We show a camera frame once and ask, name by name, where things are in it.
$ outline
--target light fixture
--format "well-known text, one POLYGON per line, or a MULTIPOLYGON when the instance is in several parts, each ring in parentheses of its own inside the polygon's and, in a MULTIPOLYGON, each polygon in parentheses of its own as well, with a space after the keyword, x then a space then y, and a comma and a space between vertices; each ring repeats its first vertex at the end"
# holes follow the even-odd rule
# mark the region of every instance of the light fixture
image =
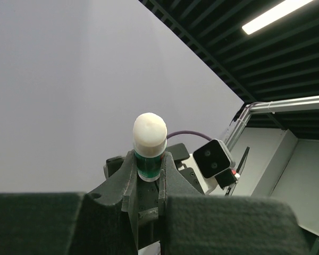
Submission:
POLYGON ((287 14, 299 9, 300 7, 312 2, 313 0, 285 0, 277 6, 271 8, 259 17, 245 24, 242 29, 250 35, 255 31, 269 25, 270 23, 286 16, 287 14))

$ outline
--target vial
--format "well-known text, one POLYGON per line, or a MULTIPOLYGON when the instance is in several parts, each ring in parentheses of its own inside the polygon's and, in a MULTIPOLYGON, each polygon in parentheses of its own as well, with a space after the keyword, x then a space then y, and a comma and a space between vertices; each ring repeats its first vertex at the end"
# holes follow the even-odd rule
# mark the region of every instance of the vial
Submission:
POLYGON ((154 182, 160 177, 166 134, 165 122, 154 113, 139 115, 133 125, 137 172, 146 182, 154 182))

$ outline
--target gray wall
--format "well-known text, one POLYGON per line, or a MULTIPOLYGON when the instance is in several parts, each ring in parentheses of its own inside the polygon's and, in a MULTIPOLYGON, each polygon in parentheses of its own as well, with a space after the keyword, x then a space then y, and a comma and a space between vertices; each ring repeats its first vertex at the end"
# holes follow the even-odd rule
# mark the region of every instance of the gray wall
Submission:
POLYGON ((0 0, 0 192, 89 191, 139 114, 218 138, 241 104, 137 0, 0 0))
POLYGON ((319 141, 298 142, 272 197, 288 203, 299 225, 319 236, 319 141))
MULTIPOLYGON (((269 196, 292 155, 297 138, 280 129, 245 128, 231 153, 237 165, 250 147, 244 171, 234 196, 269 196)), ((223 195, 216 188, 212 194, 223 195)))

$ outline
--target metal frame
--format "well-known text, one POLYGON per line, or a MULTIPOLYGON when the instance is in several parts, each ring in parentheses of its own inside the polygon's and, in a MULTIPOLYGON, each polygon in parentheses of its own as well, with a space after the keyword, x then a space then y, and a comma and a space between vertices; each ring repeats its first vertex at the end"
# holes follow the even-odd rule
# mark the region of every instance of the metal frame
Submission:
POLYGON ((253 114, 296 112, 316 109, 319 109, 319 96, 247 105, 237 120, 231 134, 226 139, 225 144, 229 150, 233 149, 253 114))

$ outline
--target black antenna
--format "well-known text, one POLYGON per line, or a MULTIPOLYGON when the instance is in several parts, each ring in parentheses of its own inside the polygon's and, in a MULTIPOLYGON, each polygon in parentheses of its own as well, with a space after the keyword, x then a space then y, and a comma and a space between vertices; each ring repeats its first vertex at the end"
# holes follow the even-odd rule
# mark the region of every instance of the black antenna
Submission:
MULTIPOLYGON (((240 161, 240 163, 239 163, 239 166, 238 166, 238 168, 236 169, 236 172, 237 172, 239 175, 242 174, 242 171, 243 171, 244 168, 245 168, 245 164, 246 164, 247 157, 248 157, 248 154, 249 154, 249 149, 250 149, 249 147, 246 148, 245 153, 244 153, 244 155, 242 156, 241 161, 240 161)), ((228 187, 227 192, 225 193, 225 196, 231 196, 231 195, 233 194, 233 192, 234 192, 234 189, 235 189, 236 185, 237 185, 237 184, 235 183, 232 187, 228 187)))

